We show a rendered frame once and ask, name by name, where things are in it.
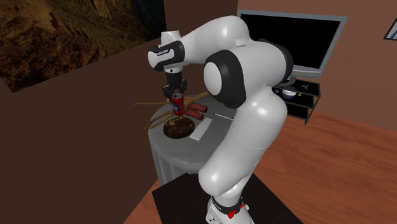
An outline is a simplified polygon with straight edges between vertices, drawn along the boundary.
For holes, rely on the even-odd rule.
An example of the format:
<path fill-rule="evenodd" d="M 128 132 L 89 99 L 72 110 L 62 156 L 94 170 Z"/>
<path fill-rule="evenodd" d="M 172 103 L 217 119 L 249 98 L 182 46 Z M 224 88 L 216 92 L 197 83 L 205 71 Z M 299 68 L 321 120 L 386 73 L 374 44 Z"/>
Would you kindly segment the red drink can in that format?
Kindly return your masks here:
<path fill-rule="evenodd" d="M 173 107 L 173 113 L 176 116 L 183 116 L 184 112 L 184 97 L 183 94 L 181 93 L 174 93 L 172 95 L 172 107 Z"/>

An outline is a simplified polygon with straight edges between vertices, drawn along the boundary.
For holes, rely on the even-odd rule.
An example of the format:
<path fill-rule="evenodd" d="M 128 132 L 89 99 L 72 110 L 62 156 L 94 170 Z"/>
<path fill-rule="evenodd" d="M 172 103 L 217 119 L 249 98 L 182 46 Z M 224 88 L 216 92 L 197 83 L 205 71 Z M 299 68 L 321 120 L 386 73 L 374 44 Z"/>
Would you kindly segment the brown dry branches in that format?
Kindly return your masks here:
<path fill-rule="evenodd" d="M 188 108 L 188 107 L 190 107 L 190 105 L 192 103 L 196 102 L 199 99 L 207 97 L 207 96 L 209 96 L 209 92 L 202 92 L 202 93 L 192 96 L 192 97 L 184 97 L 184 107 Z M 134 106 L 142 106 L 142 105 L 163 106 L 163 105 L 171 105 L 171 102 L 170 102 L 170 100 L 166 100 L 163 102 L 138 102 L 138 103 L 133 103 L 133 105 Z M 173 110 L 168 110 L 168 111 L 162 113 L 161 115 L 151 118 L 150 121 L 143 127 L 143 129 L 144 130 L 152 129 L 152 128 L 164 123 L 165 121 L 172 118 L 173 116 L 174 116 Z"/>

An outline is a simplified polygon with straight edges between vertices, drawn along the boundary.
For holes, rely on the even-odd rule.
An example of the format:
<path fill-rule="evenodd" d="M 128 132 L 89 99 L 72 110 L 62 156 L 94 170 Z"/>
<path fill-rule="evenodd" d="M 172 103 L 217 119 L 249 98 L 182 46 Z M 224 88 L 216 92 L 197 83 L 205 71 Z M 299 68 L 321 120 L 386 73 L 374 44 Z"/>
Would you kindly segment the brown round bowl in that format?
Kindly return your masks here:
<path fill-rule="evenodd" d="M 195 130 L 193 120 L 179 116 L 168 120 L 163 127 L 164 134 L 171 139 L 188 137 Z"/>

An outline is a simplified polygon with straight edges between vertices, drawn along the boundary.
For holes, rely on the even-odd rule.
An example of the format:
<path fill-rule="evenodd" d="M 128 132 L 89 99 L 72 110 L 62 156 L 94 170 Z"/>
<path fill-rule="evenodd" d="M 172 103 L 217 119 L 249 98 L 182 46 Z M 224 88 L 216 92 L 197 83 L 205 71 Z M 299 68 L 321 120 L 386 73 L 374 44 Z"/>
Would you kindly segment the white flat rectangular bar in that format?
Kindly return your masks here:
<path fill-rule="evenodd" d="M 205 134 L 205 132 L 208 130 L 210 124 L 212 122 L 211 118 L 205 118 L 203 119 L 195 128 L 195 130 L 190 134 L 190 139 L 200 141 L 202 136 Z"/>

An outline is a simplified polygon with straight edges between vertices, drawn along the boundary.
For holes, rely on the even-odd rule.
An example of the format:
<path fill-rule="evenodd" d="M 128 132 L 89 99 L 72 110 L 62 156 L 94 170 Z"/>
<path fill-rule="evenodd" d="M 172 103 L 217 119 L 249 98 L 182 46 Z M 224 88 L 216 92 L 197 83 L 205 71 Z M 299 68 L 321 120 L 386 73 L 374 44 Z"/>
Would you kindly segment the round table with grey cloth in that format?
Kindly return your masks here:
<path fill-rule="evenodd" d="M 233 118 L 236 113 L 235 109 L 224 106 L 211 96 L 199 99 L 197 103 L 208 107 L 204 117 L 212 119 L 200 141 L 190 139 L 190 137 L 171 139 L 164 134 L 162 124 L 148 130 L 151 152 L 161 185 L 182 174 L 197 173 L 225 138 L 230 128 L 231 120 L 215 116 L 213 113 Z"/>

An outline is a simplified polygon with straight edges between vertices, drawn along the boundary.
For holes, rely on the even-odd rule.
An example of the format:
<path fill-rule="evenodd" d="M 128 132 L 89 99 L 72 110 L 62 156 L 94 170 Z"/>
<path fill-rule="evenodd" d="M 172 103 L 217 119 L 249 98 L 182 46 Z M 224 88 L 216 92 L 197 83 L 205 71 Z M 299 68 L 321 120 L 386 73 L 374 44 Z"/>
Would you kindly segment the black robot stand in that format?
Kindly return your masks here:
<path fill-rule="evenodd" d="M 208 224 L 210 196 L 199 185 L 197 174 L 183 174 L 152 191 L 162 224 Z M 254 224 L 303 224 L 254 174 L 242 191 Z"/>

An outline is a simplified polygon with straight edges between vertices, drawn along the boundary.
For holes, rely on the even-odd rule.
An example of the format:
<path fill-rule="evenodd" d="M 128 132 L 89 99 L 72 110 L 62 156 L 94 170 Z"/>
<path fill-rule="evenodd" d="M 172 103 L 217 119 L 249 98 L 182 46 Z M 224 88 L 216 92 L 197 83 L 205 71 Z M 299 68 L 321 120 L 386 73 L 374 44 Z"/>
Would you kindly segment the grey framed flat television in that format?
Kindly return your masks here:
<path fill-rule="evenodd" d="M 281 45 L 293 57 L 292 76 L 318 79 L 347 22 L 345 16 L 238 10 L 253 40 Z"/>

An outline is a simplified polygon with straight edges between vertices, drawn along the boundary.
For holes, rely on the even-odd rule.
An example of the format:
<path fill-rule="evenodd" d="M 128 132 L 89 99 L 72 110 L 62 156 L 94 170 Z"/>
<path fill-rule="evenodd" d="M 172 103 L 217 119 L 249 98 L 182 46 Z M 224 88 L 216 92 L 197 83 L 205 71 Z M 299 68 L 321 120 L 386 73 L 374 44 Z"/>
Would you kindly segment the black television stand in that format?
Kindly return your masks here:
<path fill-rule="evenodd" d="M 286 103 L 288 115 L 302 119 L 305 124 L 321 98 L 320 84 L 295 77 L 273 87 L 272 90 Z"/>

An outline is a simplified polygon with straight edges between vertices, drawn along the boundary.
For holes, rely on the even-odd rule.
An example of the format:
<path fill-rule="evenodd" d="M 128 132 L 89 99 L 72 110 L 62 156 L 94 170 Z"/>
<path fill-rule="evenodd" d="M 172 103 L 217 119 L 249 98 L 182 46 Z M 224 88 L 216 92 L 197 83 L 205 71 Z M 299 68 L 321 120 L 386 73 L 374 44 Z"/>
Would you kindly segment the large brown landscape wall picture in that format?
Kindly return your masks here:
<path fill-rule="evenodd" d="M 0 80 L 18 92 L 165 28 L 164 0 L 0 0 Z"/>

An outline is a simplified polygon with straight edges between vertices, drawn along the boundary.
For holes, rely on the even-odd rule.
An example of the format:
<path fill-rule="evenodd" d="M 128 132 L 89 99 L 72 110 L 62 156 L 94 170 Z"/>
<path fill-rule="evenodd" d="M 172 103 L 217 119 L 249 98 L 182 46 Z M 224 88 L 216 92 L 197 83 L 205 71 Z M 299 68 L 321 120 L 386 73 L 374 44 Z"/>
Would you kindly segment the small black framed wall picture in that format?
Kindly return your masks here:
<path fill-rule="evenodd" d="M 393 22 L 392 26 L 389 28 L 388 32 L 384 36 L 384 39 L 397 41 L 397 19 Z"/>

